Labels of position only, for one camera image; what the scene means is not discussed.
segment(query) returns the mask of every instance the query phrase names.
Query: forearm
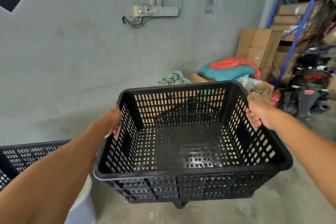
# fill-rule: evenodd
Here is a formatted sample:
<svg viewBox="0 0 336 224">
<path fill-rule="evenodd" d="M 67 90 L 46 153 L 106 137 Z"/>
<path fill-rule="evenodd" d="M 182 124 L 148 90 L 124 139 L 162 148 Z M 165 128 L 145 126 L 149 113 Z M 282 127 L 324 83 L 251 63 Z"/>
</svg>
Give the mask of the forearm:
<svg viewBox="0 0 336 224">
<path fill-rule="evenodd" d="M 336 208 L 336 144 L 317 135 L 284 112 L 275 112 L 273 119 L 279 137 Z"/>
<path fill-rule="evenodd" d="M 15 178 L 0 193 L 4 223 L 63 223 L 107 133 L 101 119 Z"/>
</svg>

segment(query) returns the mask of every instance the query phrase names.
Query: black plastic basket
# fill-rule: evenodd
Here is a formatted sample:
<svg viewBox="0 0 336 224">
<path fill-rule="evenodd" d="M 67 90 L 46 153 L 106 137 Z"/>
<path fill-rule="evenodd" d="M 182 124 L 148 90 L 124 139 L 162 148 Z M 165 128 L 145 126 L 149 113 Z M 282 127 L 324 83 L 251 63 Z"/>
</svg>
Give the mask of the black plastic basket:
<svg viewBox="0 0 336 224">
<path fill-rule="evenodd" d="M 70 140 L 0 147 L 0 191 L 34 162 L 61 148 Z"/>
<path fill-rule="evenodd" d="M 94 166 L 128 202 L 251 197 L 293 159 L 274 131 L 253 128 L 237 82 L 123 91 L 122 126 Z"/>
</svg>

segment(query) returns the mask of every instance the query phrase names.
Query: red fire extinguisher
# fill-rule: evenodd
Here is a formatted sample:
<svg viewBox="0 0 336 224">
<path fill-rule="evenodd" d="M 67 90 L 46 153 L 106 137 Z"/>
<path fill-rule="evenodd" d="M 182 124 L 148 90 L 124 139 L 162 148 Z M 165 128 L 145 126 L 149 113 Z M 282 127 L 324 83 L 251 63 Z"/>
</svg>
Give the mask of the red fire extinguisher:
<svg viewBox="0 0 336 224">
<path fill-rule="evenodd" d="M 277 104 L 278 104 L 278 101 L 279 101 L 280 97 L 281 97 L 281 94 L 279 93 L 279 90 L 274 91 L 272 93 L 270 101 L 271 101 L 271 104 L 272 104 L 273 107 L 277 107 Z"/>
</svg>

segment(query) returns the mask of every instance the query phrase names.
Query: teal fabric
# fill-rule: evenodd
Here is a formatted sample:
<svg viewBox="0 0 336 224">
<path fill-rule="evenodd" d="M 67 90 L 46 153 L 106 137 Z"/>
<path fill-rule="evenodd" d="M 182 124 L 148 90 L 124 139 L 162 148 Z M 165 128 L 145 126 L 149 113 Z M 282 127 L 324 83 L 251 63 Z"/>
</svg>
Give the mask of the teal fabric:
<svg viewBox="0 0 336 224">
<path fill-rule="evenodd" d="M 189 84 L 190 81 L 183 76 L 181 71 L 174 71 L 172 74 L 158 82 L 158 86 Z"/>
<path fill-rule="evenodd" d="M 210 69 L 209 65 L 212 62 L 215 61 L 220 61 L 223 60 L 224 58 L 220 58 L 214 61 L 209 62 L 208 64 L 205 64 L 199 71 L 198 75 L 204 76 L 208 79 L 215 79 L 217 81 L 230 81 L 236 78 L 240 78 L 246 74 L 249 76 L 252 76 L 255 74 L 255 69 L 246 66 L 246 65 L 241 65 L 235 68 L 231 69 Z"/>
</svg>

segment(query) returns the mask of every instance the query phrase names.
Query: hand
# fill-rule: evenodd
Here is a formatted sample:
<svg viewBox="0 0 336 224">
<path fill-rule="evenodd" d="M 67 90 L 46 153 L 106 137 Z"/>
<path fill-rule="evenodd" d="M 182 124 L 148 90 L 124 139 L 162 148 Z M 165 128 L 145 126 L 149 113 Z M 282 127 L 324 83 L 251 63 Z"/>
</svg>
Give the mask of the hand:
<svg viewBox="0 0 336 224">
<path fill-rule="evenodd" d="M 121 111 L 119 110 L 119 106 L 115 105 L 114 109 L 109 110 L 102 119 L 107 120 L 108 126 L 108 133 L 105 138 L 109 137 L 112 133 L 116 136 L 121 126 Z"/>
<path fill-rule="evenodd" d="M 275 114 L 281 111 L 266 103 L 260 96 L 249 95 L 247 100 L 249 108 L 246 108 L 245 111 L 251 122 L 256 127 L 263 124 L 266 128 L 275 130 Z"/>
</svg>

